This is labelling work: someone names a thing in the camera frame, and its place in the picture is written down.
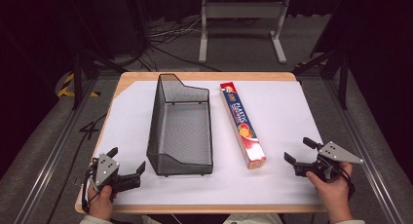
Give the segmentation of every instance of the sleeve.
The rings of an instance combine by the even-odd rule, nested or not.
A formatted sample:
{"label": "sleeve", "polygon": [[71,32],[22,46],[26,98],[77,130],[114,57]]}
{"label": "sleeve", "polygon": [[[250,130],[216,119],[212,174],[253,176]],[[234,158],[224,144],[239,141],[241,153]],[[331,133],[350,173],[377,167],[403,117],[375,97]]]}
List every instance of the sleeve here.
{"label": "sleeve", "polygon": [[337,222],[336,224],[365,224],[365,222],[362,220],[350,220],[344,222]]}
{"label": "sleeve", "polygon": [[99,219],[90,215],[86,215],[80,224],[113,224],[110,221]]}

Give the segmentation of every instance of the hand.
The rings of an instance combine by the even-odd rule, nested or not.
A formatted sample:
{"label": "hand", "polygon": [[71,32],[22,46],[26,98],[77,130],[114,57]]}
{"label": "hand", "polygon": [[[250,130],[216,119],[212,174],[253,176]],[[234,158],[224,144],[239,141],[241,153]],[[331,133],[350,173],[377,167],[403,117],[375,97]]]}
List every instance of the hand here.
{"label": "hand", "polygon": [[94,190],[94,186],[90,185],[88,189],[89,215],[103,220],[110,220],[112,216],[112,203],[110,195],[112,194],[111,186],[104,186],[100,194]]}
{"label": "hand", "polygon": [[[349,176],[352,175],[353,166],[350,163],[341,163],[340,167]],[[353,220],[349,208],[349,185],[346,179],[337,176],[333,181],[325,183],[310,171],[307,171],[306,175],[319,190],[319,196],[327,208],[328,219],[331,223]]]}

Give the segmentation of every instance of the red box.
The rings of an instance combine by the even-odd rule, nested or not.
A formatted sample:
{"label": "red box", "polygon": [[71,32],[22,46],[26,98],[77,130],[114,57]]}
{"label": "red box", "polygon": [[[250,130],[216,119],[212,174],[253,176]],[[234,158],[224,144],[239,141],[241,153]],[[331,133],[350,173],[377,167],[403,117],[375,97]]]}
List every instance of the red box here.
{"label": "red box", "polygon": [[232,82],[220,84],[220,86],[222,99],[226,103],[225,109],[243,152],[246,166],[249,169],[261,168],[266,161],[265,154],[237,90]]}

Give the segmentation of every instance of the white paper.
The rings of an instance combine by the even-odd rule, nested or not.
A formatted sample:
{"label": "white paper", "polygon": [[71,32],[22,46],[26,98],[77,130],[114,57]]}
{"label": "white paper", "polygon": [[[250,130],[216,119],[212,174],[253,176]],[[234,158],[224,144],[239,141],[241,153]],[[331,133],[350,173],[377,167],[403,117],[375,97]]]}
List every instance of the white paper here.
{"label": "white paper", "polygon": [[267,162],[247,169],[220,97],[219,84],[228,81],[183,81],[209,89],[213,172],[158,176],[146,157],[157,81],[138,81],[112,102],[96,150],[113,158],[119,174],[135,173],[143,161],[140,188],[118,194],[115,205],[319,205],[314,186],[297,177],[283,159],[287,152],[298,162],[312,163],[317,152],[302,143],[310,137],[321,143],[319,131],[298,82],[234,81],[245,112],[255,129]]}

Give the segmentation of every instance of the wooden table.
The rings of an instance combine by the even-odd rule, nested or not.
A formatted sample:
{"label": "wooden table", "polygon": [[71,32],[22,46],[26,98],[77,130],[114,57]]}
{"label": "wooden table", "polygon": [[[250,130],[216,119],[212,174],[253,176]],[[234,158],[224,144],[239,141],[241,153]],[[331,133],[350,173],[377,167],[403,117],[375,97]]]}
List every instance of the wooden table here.
{"label": "wooden table", "polygon": [[[109,114],[106,117],[94,155],[106,153],[110,147],[115,147],[115,145],[112,146],[113,142],[111,140],[113,138],[109,139],[108,135],[113,134],[115,136],[110,137],[116,138],[118,137],[116,135],[123,134],[123,131],[118,130],[122,127],[122,124],[127,125],[130,118],[136,119],[136,121],[131,121],[131,125],[134,122],[139,122],[140,125],[140,127],[131,128],[143,128],[132,130],[130,136],[123,135],[115,139],[115,141],[126,140],[126,138],[135,137],[135,134],[141,134],[141,136],[137,136],[137,140],[130,139],[131,143],[126,141],[121,143],[118,141],[116,143],[121,144],[116,145],[119,147],[119,153],[114,157],[114,160],[121,165],[119,170],[121,175],[134,173],[134,169],[142,161],[147,161],[144,155],[146,149],[144,142],[147,141],[144,141],[146,139],[142,141],[141,138],[148,137],[151,118],[148,115],[152,113],[151,106],[153,106],[153,93],[155,91],[146,94],[148,92],[141,90],[135,92],[133,89],[141,86],[139,89],[146,90],[146,85],[155,87],[159,74],[161,73],[124,73],[114,92]],[[209,82],[225,83],[233,81],[241,95],[245,111],[248,113],[248,117],[263,145],[267,156],[266,165],[263,168],[252,170],[246,168],[229,119],[223,109],[222,100],[220,97],[216,97],[217,93],[219,93],[219,85],[215,86],[216,84],[213,83],[213,88],[209,88],[214,155],[212,174],[205,176],[178,175],[162,177],[157,176],[151,165],[147,164],[146,171],[141,176],[141,187],[119,194],[118,199],[114,202],[114,212],[149,214],[325,211],[313,185],[307,178],[296,177],[292,166],[285,162],[282,157],[283,151],[287,151],[291,156],[301,157],[301,160],[307,160],[306,162],[310,163],[312,162],[311,160],[314,161],[316,159],[317,152],[304,146],[302,144],[302,137],[308,136],[320,142],[319,132],[301,87],[296,82],[294,75],[288,72],[173,72],[173,74],[182,83],[185,85],[189,84],[189,86],[199,84],[200,87],[203,87],[210,85]],[[245,90],[245,87],[250,89],[255,89],[256,87],[262,90],[262,86],[268,86],[269,84],[271,86],[276,85],[276,87],[288,86],[290,88],[287,90],[293,89],[297,96],[289,96],[279,88],[272,87],[270,91],[265,91],[264,93],[266,98],[271,98],[268,98],[268,100],[265,100],[266,98],[254,100],[259,94],[251,94]],[[145,102],[140,100],[138,106],[133,104],[131,113],[128,112],[129,110],[119,110],[120,106],[125,106],[133,101],[134,98],[137,98],[134,97],[135,95],[145,95],[146,98],[148,98],[147,96],[152,96],[152,98]],[[271,99],[278,99],[279,106],[284,106],[285,109],[284,113],[274,114],[274,116],[279,116],[280,122],[291,122],[285,125],[277,124],[277,121],[271,120],[270,126],[274,127],[275,132],[265,130],[269,126],[266,123],[267,120],[273,117],[268,113],[266,114],[269,108],[262,107],[261,104],[261,107],[258,105],[254,106],[259,104],[261,100],[273,101]],[[277,109],[277,106],[274,105],[269,107]],[[140,114],[136,113],[143,111],[142,109],[148,110]],[[120,117],[122,114],[128,115],[128,117],[122,119],[124,118]],[[137,143],[137,145],[130,145],[139,140],[142,142]],[[79,193],[75,209],[83,212],[80,198],[81,193]]]}

